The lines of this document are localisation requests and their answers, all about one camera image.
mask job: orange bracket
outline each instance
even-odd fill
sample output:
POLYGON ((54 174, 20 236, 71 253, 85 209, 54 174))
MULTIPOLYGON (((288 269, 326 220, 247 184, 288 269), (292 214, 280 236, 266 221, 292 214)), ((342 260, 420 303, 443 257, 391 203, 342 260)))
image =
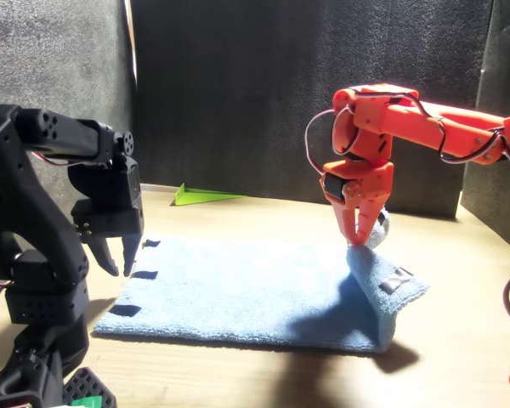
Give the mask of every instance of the orange bracket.
POLYGON ((393 187, 393 163, 335 161, 324 167, 320 183, 337 216, 340 231, 352 245, 365 244, 393 187), (355 230, 355 209, 359 208, 355 230))

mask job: table surface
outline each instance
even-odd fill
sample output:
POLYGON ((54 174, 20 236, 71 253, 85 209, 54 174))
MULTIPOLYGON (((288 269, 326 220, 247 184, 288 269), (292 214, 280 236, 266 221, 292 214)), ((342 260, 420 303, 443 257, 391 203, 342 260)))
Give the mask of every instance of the table surface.
MULTIPOLYGON (((344 243, 329 206, 258 198, 171 207, 144 192, 145 231, 166 235, 344 243)), ((110 240, 122 263, 121 242, 110 240)), ((88 329, 127 278, 90 251, 88 329)), ((90 367, 121 407, 510 407, 510 319, 502 288, 510 246, 459 207, 456 220, 391 215, 377 249, 431 285, 400 312, 386 354, 362 358, 313 349, 268 351, 90 337, 90 367)), ((0 299, 0 369, 22 327, 0 299)))

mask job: green object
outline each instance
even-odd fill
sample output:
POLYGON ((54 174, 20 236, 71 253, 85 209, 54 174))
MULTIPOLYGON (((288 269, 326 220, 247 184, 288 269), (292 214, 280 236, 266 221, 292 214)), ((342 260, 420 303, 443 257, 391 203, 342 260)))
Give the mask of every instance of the green object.
POLYGON ((183 183, 174 195, 174 202, 176 203, 176 206, 187 206, 189 204, 198 204, 200 202, 230 200, 242 197, 246 197, 246 195, 222 193, 220 191, 188 189, 185 187, 185 183, 183 183))
POLYGON ((71 402, 71 406, 86 406, 87 408, 102 408, 102 397, 85 397, 71 402))

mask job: blue towel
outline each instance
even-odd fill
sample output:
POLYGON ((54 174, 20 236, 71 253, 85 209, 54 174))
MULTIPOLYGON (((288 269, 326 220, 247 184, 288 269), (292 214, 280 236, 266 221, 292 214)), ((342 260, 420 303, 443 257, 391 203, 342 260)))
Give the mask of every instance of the blue towel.
POLYGON ((383 352, 427 290, 365 246, 151 239, 95 332, 383 352))

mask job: black wall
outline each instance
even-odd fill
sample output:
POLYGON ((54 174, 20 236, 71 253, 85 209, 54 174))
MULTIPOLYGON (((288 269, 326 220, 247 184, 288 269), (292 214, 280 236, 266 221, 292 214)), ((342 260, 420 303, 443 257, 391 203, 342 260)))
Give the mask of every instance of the black wall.
MULTIPOLYGON (((473 107, 489 18, 490 0, 137 0, 142 181, 323 202, 309 119, 339 88, 375 82, 473 107)), ((320 161, 339 160, 330 121, 312 133, 320 161)), ((389 209, 455 215, 462 166, 403 140, 392 160, 389 209)))

